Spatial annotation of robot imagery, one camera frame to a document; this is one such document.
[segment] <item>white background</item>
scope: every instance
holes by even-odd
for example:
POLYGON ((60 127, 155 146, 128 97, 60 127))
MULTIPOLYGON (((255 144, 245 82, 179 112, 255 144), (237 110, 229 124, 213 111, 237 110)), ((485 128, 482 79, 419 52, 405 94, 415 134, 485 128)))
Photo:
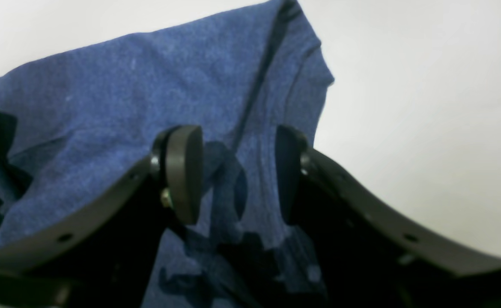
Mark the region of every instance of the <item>white background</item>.
MULTIPOLYGON (((0 76, 256 0, 0 0, 0 76)), ((392 207, 501 255, 501 0, 301 0, 336 82, 315 147, 392 207)))

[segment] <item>blue cloth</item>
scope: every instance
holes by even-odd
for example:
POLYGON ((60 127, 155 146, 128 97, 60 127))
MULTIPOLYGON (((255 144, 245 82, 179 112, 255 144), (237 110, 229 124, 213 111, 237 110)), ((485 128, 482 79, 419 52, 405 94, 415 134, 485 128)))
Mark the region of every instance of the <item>blue cloth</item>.
POLYGON ((333 82, 320 45, 297 2, 271 0, 2 76, 0 247, 90 203, 158 132, 201 125, 201 216, 185 242, 163 235, 143 307, 321 306, 313 245, 283 223, 274 167, 278 124, 313 140, 333 82))

